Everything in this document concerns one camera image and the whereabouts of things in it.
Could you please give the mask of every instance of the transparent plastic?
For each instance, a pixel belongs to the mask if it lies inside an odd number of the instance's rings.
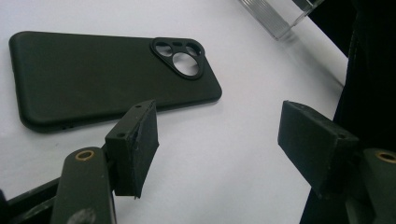
[[[324,0],[239,0],[276,40]]]

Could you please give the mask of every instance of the white surface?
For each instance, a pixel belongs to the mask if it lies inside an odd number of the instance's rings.
[[[237,1],[1,1],[0,189],[8,199],[58,177],[117,122],[41,134],[18,117],[8,40],[20,31],[199,41],[222,87],[216,104],[158,114],[160,147],[119,223],[299,223],[309,185],[277,145],[284,100],[332,118],[347,59],[309,19],[276,42]]]

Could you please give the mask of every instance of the brass insert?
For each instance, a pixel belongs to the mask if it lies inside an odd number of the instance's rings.
[[[390,163],[396,164],[396,153],[386,152],[386,151],[377,151],[375,155],[381,160]]]
[[[76,155],[76,160],[78,160],[78,161],[88,161],[88,160],[90,160],[93,157],[94,154],[95,153],[92,150],[80,151]]]

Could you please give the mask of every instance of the phone case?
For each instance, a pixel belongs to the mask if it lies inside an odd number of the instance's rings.
[[[192,39],[21,32],[9,48],[21,121],[39,132],[118,119],[147,100],[161,111],[221,96]],[[180,55],[193,58],[192,74],[177,67]]]

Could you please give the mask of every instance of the clamp jaw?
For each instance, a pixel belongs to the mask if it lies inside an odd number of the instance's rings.
[[[156,104],[134,105],[106,136],[64,160],[61,177],[6,201],[1,223],[116,223],[112,191],[140,198],[158,143]]]
[[[394,151],[365,147],[318,111],[289,101],[278,143],[312,188],[300,223],[396,223]]]

